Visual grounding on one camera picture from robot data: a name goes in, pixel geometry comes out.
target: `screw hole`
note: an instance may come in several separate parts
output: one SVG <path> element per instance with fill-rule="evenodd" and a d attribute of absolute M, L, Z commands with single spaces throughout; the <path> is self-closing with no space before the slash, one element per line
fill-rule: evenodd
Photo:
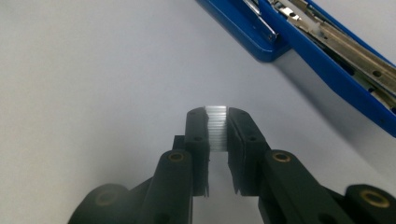
<path fill-rule="evenodd" d="M 106 189 L 100 192 L 95 199 L 98 206 L 108 206 L 113 204 L 119 197 L 119 193 L 114 189 Z"/>
<path fill-rule="evenodd" d="M 328 214 L 320 214 L 318 219 L 323 224 L 337 224 L 337 221 Z"/>
<path fill-rule="evenodd" d="M 386 197 L 370 189 L 362 190 L 361 197 L 364 201 L 375 207 L 387 208 L 390 206 L 389 200 Z"/>
<path fill-rule="evenodd" d="M 273 158 L 276 161 L 280 161 L 280 162 L 289 162 L 291 160 L 291 157 L 286 155 L 283 152 L 277 152 L 273 154 Z"/>
<path fill-rule="evenodd" d="M 374 71 L 374 72 L 373 72 L 373 75 L 374 75 L 375 77 L 381 77 L 381 76 L 382 76 L 382 73 L 381 73 L 380 71 Z"/>
<path fill-rule="evenodd" d="M 179 153 L 179 152 L 175 152 L 172 153 L 168 156 L 169 161 L 183 161 L 184 160 L 184 155 Z"/>
<path fill-rule="evenodd" d="M 169 215 L 160 213 L 160 214 L 157 214 L 154 216 L 154 223 L 155 224 L 166 224 L 169 222 L 170 219 L 171 218 L 169 217 Z"/>

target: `blue stapler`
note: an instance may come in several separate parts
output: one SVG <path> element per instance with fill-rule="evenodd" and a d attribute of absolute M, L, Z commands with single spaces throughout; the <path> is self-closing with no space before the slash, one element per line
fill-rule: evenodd
<path fill-rule="evenodd" d="M 311 0 L 197 0 L 259 61 L 293 48 L 326 84 L 396 137 L 396 68 Z"/>

